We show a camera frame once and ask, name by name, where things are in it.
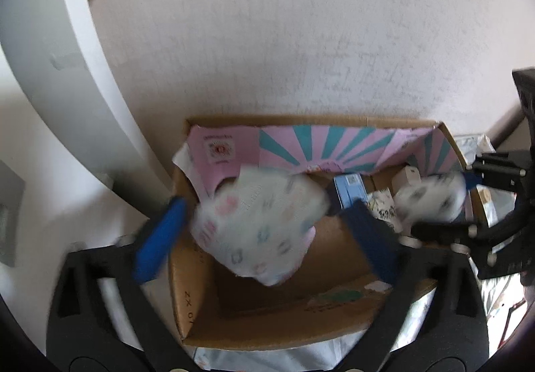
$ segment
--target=open cardboard box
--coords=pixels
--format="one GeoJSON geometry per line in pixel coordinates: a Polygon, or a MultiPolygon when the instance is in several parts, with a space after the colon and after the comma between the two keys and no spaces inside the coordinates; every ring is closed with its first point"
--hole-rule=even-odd
{"type": "MultiPolygon", "coordinates": [[[[413,129],[436,127],[464,159],[442,123],[354,116],[207,116],[186,120],[192,126],[337,125],[413,129]]],[[[363,176],[367,191],[391,186],[405,163],[363,176]]],[[[313,174],[326,185],[331,173],[313,174]]],[[[176,194],[188,201],[193,213],[196,193],[180,169],[174,175],[176,194]]],[[[483,205],[472,193],[474,216],[485,222],[483,205]]],[[[266,287],[234,275],[202,251],[185,232],[173,249],[170,285],[178,330],[183,343],[222,350],[272,350],[302,346],[367,328],[390,291],[371,284],[377,277],[338,217],[324,217],[301,267],[280,286],[266,287]]],[[[433,280],[421,283],[415,299],[432,290],[433,280]]]]}

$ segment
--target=textured white wall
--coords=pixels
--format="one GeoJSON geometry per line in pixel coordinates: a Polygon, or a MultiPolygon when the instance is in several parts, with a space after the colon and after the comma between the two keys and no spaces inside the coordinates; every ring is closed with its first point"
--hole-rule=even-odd
{"type": "Polygon", "coordinates": [[[117,84],[169,162],[201,113],[353,113],[489,130],[535,64],[535,0],[93,0],[117,84]]]}

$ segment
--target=teal stripe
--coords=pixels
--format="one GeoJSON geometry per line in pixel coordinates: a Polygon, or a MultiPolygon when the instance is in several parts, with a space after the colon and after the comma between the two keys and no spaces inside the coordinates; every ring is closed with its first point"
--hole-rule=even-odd
{"type": "Polygon", "coordinates": [[[352,156],[351,158],[344,161],[344,164],[347,164],[348,162],[354,161],[354,159],[360,158],[362,155],[365,155],[366,153],[370,153],[370,151],[377,150],[381,147],[387,146],[390,140],[392,140],[392,137],[394,136],[394,133],[391,133],[390,135],[386,135],[386,137],[381,138],[379,141],[376,141],[372,145],[368,146],[364,150],[358,152],[355,156],[352,156]]]}
{"type": "Polygon", "coordinates": [[[451,168],[450,171],[463,171],[463,167],[461,166],[461,163],[459,161],[456,161],[451,168]]]}
{"type": "Polygon", "coordinates": [[[418,165],[418,159],[414,155],[409,155],[406,159],[407,164],[412,165],[413,167],[416,167],[418,170],[420,169],[418,165]]]}
{"type": "Polygon", "coordinates": [[[349,142],[349,144],[346,146],[344,150],[342,150],[342,153],[336,157],[337,161],[340,161],[344,156],[346,156],[351,150],[355,148],[357,144],[359,144],[364,138],[366,138],[368,135],[373,133],[375,131],[374,127],[363,127],[357,135],[355,135],[355,138],[349,142]]]}
{"type": "Polygon", "coordinates": [[[333,150],[338,146],[338,142],[342,138],[343,133],[346,132],[345,127],[331,126],[325,140],[323,147],[322,159],[327,159],[333,153],[333,150]]]}
{"type": "Polygon", "coordinates": [[[433,142],[433,134],[430,132],[427,134],[427,137],[424,138],[424,148],[425,148],[425,170],[424,174],[429,172],[429,161],[431,158],[431,145],[433,142]]]}
{"type": "Polygon", "coordinates": [[[445,138],[444,141],[442,142],[442,147],[440,148],[440,153],[438,155],[437,163],[435,164],[435,167],[433,170],[434,172],[437,172],[440,170],[440,167],[442,167],[444,159],[446,159],[446,156],[448,156],[450,149],[451,149],[451,146],[449,145],[448,140],[446,140],[445,138]]]}
{"type": "Polygon", "coordinates": [[[366,164],[354,165],[353,167],[346,168],[344,173],[359,173],[362,171],[371,171],[375,167],[375,162],[368,162],[366,164]]]}
{"type": "Polygon", "coordinates": [[[290,162],[290,164],[299,165],[299,161],[291,156],[291,154],[288,153],[288,150],[262,130],[260,130],[260,148],[271,151],[271,153],[280,156],[285,161],[290,162]]]}
{"type": "Polygon", "coordinates": [[[294,126],[295,136],[298,138],[301,150],[307,161],[312,161],[312,126],[294,126]]]}

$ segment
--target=white diaper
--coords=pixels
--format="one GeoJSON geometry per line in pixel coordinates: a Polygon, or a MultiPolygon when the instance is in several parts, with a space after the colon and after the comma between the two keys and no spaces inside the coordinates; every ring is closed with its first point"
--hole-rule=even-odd
{"type": "Polygon", "coordinates": [[[233,273],[272,286],[301,265],[327,208],[326,193],[305,175],[245,165],[197,207],[191,232],[233,273]]]}

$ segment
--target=label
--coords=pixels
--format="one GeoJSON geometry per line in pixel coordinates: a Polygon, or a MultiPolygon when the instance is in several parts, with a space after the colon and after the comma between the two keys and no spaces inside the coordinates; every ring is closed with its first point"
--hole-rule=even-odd
{"type": "Polygon", "coordinates": [[[371,283],[368,283],[364,288],[368,289],[369,291],[376,291],[376,292],[384,292],[391,288],[392,286],[388,283],[385,283],[381,280],[372,281],[371,283]]]}
{"type": "Polygon", "coordinates": [[[236,158],[236,147],[232,137],[210,138],[204,142],[204,150],[210,164],[228,162],[236,158]]]}
{"type": "Polygon", "coordinates": [[[356,185],[357,183],[361,183],[360,174],[348,174],[346,176],[346,180],[348,185],[356,185]]]}

